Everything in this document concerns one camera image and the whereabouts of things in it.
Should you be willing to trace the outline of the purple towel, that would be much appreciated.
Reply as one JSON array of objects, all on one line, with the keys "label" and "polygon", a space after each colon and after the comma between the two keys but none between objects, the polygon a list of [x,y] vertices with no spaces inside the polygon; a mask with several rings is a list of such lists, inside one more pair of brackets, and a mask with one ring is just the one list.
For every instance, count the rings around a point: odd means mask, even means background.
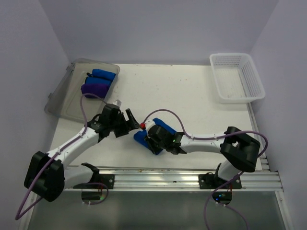
[{"label": "purple towel", "polygon": [[82,95],[90,99],[97,99],[97,98],[104,99],[108,90],[109,87],[103,83],[90,83],[90,84],[83,84],[81,86]]}]

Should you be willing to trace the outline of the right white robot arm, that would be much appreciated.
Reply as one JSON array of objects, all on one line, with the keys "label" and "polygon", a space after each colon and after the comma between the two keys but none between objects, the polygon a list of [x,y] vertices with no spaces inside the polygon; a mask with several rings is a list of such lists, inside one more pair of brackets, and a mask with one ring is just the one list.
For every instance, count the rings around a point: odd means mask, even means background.
[{"label": "right white robot arm", "polygon": [[166,150],[174,155],[193,152],[210,152],[223,155],[226,160],[219,164],[213,177],[214,184],[225,188],[240,172],[253,173],[256,170],[260,143],[253,137],[230,126],[223,136],[189,137],[184,132],[170,132],[153,120],[143,125],[146,142],[152,152]]}]

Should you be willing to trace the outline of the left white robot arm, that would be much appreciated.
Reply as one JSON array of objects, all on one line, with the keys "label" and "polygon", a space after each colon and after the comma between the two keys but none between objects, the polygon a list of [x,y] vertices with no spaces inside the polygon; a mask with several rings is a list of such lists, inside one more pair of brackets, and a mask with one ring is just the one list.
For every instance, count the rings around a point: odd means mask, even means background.
[{"label": "left white robot arm", "polygon": [[102,112],[88,121],[72,139],[47,153],[35,153],[31,158],[24,186],[48,202],[57,199],[64,189],[74,186],[97,189],[104,187],[95,166],[89,163],[70,169],[68,166],[110,133],[118,138],[139,128],[140,124],[130,109],[123,113],[119,106],[106,104]]}]

